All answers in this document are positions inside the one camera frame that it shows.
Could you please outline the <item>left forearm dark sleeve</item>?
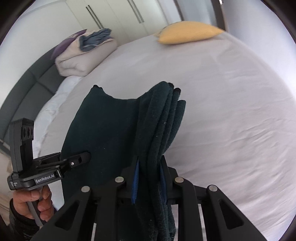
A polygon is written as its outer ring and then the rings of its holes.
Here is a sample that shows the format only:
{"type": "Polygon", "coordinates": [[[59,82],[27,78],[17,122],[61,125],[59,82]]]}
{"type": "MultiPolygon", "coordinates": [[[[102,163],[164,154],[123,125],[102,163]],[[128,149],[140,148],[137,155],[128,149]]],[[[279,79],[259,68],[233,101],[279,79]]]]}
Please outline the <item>left forearm dark sleeve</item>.
{"type": "Polygon", "coordinates": [[[10,200],[8,229],[14,240],[25,241],[31,240],[33,236],[40,230],[34,219],[29,219],[20,215],[14,208],[13,199],[10,200]]]}

